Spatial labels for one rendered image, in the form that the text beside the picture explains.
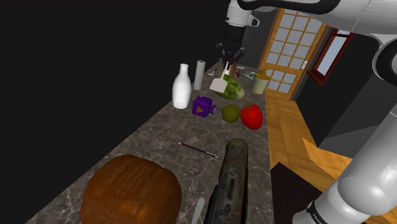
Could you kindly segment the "red tomato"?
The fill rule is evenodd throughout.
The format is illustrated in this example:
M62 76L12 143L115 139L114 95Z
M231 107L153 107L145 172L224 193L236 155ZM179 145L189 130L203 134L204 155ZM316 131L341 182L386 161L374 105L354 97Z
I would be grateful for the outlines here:
M261 109L255 104L243 107L240 111L240 119L247 128L252 130L258 130L263 123Z

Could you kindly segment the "grey knife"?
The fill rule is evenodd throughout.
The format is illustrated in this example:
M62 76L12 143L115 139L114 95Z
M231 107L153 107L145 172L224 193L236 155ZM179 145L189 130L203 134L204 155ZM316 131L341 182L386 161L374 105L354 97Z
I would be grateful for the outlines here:
M196 203L191 224L197 224L197 221L200 218L201 212L203 210L204 204L205 204L205 199L203 197L199 198Z

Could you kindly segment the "thin dark pencil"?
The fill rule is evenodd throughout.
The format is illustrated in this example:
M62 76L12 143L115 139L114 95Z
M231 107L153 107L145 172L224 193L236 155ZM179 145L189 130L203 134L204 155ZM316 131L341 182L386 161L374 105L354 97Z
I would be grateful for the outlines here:
M192 149L192 150L201 152L201 153L203 153L203 154L209 155L209 156L214 157L214 158L219 158L217 155L215 155L215 154L213 154L213 153L209 153L209 152L207 152L207 151L200 150L200 149L198 149L198 148L192 147L192 146L187 145L187 144L185 144L185 143L180 143L180 142L178 142L178 145L181 145L181 146L184 146L184 147L186 147L186 148L189 148L189 149Z

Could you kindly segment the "wooden door with glass panes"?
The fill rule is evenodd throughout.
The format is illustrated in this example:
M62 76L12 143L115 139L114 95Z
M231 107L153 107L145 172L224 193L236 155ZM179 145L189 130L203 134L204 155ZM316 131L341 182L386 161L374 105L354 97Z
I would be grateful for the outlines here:
M270 81L266 99L293 101L328 26L312 15L278 9L258 67Z

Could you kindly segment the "brown bread loaf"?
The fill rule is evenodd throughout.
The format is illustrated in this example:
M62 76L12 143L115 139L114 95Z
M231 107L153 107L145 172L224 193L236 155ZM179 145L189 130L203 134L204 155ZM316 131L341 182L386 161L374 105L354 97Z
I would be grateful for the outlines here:
M176 224L181 186L174 173L133 155L116 157L88 182L82 224Z

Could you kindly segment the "white bottle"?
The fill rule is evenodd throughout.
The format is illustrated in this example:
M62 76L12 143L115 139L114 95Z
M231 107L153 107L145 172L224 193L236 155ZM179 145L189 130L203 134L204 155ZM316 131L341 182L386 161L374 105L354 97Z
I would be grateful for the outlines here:
M185 109L190 101L192 87L188 76L188 64L180 64L179 74L172 86L172 103L177 109Z

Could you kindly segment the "green lettuce head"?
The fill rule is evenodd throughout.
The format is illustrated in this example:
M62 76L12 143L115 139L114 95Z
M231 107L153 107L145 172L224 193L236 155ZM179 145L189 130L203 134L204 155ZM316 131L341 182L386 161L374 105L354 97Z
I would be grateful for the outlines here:
M226 99L241 100L245 96L245 91L233 77L230 75L224 75L223 79L227 81L228 85L223 93L215 92L220 97Z

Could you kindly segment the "grey paper roll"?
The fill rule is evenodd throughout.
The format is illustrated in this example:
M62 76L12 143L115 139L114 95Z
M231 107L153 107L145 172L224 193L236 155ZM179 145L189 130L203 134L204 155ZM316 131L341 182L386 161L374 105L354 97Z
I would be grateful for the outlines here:
M198 60L197 61L197 66L196 66L196 71L195 71L195 81L193 84L193 88L195 90L200 90L202 88L202 81L204 77L204 71L205 71L205 61L203 60Z

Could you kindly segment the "white spatula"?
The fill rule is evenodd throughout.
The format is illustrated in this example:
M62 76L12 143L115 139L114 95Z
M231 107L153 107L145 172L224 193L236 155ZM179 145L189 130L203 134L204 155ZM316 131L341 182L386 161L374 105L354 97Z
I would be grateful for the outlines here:
M225 67L222 70L221 77L214 78L209 88L215 92L223 93L226 89L226 86L228 85L228 82L224 79L224 76L229 74L230 71L228 69L228 62L226 62Z

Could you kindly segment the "olive green round fruit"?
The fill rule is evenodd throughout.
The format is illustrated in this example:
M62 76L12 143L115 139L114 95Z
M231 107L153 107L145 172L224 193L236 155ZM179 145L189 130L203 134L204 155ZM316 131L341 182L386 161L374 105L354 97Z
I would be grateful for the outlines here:
M234 123L240 117L240 110L237 106L229 104L223 108L222 119L227 123Z

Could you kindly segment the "purple cube toy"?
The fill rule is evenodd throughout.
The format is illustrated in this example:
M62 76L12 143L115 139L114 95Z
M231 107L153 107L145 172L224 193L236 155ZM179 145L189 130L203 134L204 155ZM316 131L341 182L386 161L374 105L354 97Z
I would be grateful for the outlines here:
M197 116L206 118L209 114L214 114L216 105L212 103L212 99L203 95L197 96L193 101L192 113Z

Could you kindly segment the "long dark cylinder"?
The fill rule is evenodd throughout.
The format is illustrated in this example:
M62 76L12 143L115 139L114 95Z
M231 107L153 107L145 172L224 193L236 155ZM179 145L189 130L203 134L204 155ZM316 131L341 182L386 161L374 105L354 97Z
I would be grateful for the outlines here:
M243 139L231 139L209 199L203 224L246 224L248 207L248 147Z

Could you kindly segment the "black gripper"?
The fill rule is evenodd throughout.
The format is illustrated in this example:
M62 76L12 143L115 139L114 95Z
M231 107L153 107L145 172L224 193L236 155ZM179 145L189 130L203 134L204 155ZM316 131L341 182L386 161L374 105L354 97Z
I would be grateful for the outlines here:
M216 45L220 65L222 65L222 67L226 66L229 57L231 66L238 63L239 59L245 55L246 50L242 47L245 30L245 26L239 27L226 24L223 41Z

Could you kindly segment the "red framed window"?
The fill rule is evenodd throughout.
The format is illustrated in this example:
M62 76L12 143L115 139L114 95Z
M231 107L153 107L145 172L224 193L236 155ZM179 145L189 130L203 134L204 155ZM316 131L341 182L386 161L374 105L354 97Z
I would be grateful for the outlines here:
M325 85L353 36L350 31L332 29L312 69L307 71L318 85Z

